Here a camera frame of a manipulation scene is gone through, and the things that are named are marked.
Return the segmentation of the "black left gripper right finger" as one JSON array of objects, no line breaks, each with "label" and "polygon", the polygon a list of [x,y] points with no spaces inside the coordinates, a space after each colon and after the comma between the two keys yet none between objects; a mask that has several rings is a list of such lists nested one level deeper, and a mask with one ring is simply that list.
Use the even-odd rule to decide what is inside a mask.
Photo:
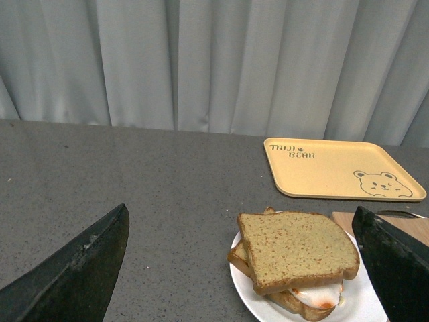
[{"label": "black left gripper right finger", "polygon": [[389,320],[427,321],[428,246],[362,206],[352,229]]}]

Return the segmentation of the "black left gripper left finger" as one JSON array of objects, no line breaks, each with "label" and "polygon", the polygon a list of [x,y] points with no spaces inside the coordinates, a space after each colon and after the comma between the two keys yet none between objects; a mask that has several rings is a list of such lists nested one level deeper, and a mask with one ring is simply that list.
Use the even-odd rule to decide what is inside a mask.
[{"label": "black left gripper left finger", "polygon": [[1,320],[102,321],[128,237],[129,213],[120,204],[1,289]]}]

